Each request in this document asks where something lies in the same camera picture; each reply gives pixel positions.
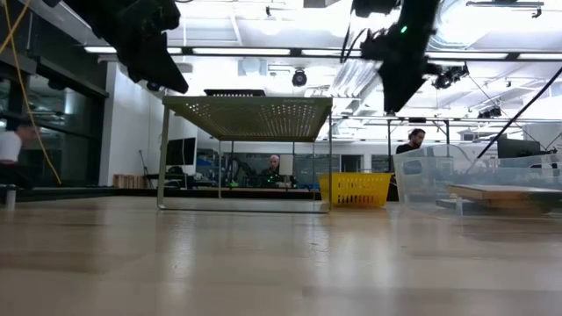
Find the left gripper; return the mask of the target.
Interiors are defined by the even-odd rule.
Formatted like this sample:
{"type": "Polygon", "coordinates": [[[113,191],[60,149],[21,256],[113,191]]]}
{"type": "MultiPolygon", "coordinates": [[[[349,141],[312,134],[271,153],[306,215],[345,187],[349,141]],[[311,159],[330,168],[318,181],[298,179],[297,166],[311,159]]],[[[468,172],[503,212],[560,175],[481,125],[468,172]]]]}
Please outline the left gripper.
{"type": "Polygon", "coordinates": [[[167,31],[179,26],[174,0],[98,0],[93,32],[117,52],[134,81],[185,93],[189,89],[168,52],[167,31]]]}

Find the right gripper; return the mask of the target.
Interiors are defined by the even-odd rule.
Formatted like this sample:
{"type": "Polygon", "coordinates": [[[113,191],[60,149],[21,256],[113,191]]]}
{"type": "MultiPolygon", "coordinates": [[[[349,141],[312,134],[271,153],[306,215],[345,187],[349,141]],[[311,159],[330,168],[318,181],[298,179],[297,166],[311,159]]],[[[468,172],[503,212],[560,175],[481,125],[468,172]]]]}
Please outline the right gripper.
{"type": "Polygon", "coordinates": [[[439,75],[442,66],[429,62],[426,48],[436,35],[434,26],[412,30],[393,24],[377,31],[368,30],[360,45],[361,59],[382,61],[378,70],[384,89],[384,112],[399,112],[424,84],[424,75],[439,75]]]}

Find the clear plastic container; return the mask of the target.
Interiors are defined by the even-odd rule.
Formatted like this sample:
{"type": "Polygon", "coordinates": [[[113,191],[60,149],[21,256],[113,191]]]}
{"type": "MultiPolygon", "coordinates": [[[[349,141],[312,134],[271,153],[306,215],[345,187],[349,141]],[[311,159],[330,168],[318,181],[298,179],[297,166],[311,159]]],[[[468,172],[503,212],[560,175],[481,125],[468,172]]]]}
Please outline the clear plastic container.
{"type": "Polygon", "coordinates": [[[440,145],[393,157],[399,201],[412,210],[459,215],[562,216],[562,199],[551,209],[488,208],[447,191],[452,184],[491,184],[562,190],[562,153],[501,159],[497,145],[478,157],[481,144],[440,145]],[[437,199],[463,200],[463,210],[442,208],[437,199]]]}

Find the yellow plastic basket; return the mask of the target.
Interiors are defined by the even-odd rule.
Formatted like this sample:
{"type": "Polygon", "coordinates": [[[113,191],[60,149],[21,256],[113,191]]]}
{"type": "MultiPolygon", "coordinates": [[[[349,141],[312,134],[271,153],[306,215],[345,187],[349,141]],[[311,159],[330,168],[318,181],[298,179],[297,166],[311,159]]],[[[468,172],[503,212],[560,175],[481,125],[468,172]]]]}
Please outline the yellow plastic basket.
{"type": "Polygon", "coordinates": [[[392,174],[338,172],[319,176],[321,199],[334,207],[385,206],[392,174]]]}

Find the person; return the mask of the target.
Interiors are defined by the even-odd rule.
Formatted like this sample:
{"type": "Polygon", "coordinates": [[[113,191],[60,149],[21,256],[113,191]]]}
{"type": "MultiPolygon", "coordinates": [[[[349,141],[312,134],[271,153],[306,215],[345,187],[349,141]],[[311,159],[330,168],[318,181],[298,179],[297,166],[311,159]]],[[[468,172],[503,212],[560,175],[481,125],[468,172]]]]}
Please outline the person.
{"type": "Polygon", "coordinates": [[[396,147],[395,154],[403,154],[408,151],[419,149],[425,139],[425,131],[416,128],[408,135],[408,143],[396,147]]]}
{"type": "Polygon", "coordinates": [[[278,187],[283,178],[279,175],[280,158],[274,154],[270,157],[270,165],[260,173],[263,187],[278,187]]]}
{"type": "Polygon", "coordinates": [[[37,128],[30,124],[20,124],[13,131],[0,133],[0,164],[15,164],[21,149],[26,143],[37,138],[37,128]]]}

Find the overhead light bar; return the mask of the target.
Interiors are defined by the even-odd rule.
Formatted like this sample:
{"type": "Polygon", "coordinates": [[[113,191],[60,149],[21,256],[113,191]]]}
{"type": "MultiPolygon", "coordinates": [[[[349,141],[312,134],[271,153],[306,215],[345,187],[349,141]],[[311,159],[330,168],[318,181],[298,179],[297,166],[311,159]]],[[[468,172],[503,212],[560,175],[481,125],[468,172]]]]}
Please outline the overhead light bar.
{"type": "MultiPolygon", "coordinates": [[[[286,47],[169,47],[172,56],[228,56],[228,57],[290,57],[290,58],[362,58],[382,61],[386,57],[398,58],[406,53],[373,48],[286,48],[286,47]]],[[[505,61],[505,62],[562,62],[562,52],[516,51],[427,51],[423,54],[432,61],[505,61]]]]}

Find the green perforated metal shelf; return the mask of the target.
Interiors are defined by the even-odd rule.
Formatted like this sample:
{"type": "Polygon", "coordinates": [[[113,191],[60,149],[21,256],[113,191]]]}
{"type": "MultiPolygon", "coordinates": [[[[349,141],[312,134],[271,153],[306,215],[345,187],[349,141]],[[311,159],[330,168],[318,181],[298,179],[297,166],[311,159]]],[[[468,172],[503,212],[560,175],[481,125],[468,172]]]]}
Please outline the green perforated metal shelf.
{"type": "Polygon", "coordinates": [[[216,198],[189,199],[170,208],[165,199],[165,162],[167,160],[170,115],[188,120],[210,134],[220,144],[229,142],[311,143],[325,124],[332,123],[333,101],[327,97],[186,97],[166,96],[162,122],[162,144],[157,182],[156,204],[160,212],[216,211],[312,213],[331,211],[332,203],[313,200],[289,201],[279,198],[228,198],[218,181],[216,198]]]}

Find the wooden slat crate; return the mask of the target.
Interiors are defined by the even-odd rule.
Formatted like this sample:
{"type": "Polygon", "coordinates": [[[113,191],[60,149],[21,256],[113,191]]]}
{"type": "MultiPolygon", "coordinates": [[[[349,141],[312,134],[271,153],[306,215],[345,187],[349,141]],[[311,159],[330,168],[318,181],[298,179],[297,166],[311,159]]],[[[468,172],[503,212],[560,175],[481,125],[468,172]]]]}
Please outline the wooden slat crate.
{"type": "Polygon", "coordinates": [[[141,190],[148,188],[148,180],[145,176],[115,174],[112,185],[118,189],[141,190]]]}

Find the black desktop monitor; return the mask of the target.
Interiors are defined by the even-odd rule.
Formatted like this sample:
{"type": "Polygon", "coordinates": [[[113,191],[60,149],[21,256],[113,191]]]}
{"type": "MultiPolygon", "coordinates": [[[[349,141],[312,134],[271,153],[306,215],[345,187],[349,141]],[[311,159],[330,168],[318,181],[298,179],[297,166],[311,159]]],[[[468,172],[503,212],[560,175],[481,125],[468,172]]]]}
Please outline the black desktop monitor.
{"type": "Polygon", "coordinates": [[[540,143],[533,140],[512,140],[501,138],[497,141],[498,157],[501,159],[540,155],[540,143]]]}

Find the black wall monitor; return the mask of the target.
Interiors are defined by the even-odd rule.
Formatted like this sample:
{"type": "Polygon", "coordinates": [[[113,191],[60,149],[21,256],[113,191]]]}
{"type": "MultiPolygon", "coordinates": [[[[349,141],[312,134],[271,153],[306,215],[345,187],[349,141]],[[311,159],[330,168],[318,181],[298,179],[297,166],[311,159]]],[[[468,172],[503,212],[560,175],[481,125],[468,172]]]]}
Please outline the black wall monitor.
{"type": "Polygon", "coordinates": [[[195,161],[196,138],[169,140],[167,146],[167,166],[191,166],[195,161]]]}

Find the black table frame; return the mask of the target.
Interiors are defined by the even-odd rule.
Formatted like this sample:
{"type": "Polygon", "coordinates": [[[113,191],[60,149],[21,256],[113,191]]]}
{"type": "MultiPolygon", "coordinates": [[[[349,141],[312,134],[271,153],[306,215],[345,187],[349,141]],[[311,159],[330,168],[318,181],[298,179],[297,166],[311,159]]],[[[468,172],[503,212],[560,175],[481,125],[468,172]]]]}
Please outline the black table frame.
{"type": "MultiPolygon", "coordinates": [[[[156,197],[157,189],[119,189],[112,187],[83,187],[83,188],[36,188],[22,190],[17,195],[18,202],[40,200],[75,199],[75,198],[103,198],[103,197],[156,197]]],[[[318,191],[284,190],[284,189],[256,189],[233,188],[219,191],[217,188],[200,190],[165,189],[166,198],[249,198],[249,199],[295,199],[321,200],[318,191]]]]}

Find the short grey metal post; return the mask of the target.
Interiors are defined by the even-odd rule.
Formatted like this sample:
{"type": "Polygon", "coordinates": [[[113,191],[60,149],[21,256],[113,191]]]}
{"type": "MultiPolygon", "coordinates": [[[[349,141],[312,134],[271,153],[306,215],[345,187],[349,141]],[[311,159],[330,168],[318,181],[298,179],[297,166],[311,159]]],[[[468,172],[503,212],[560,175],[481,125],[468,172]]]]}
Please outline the short grey metal post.
{"type": "Polygon", "coordinates": [[[18,187],[10,184],[6,186],[5,209],[7,212],[15,210],[18,187]]]}

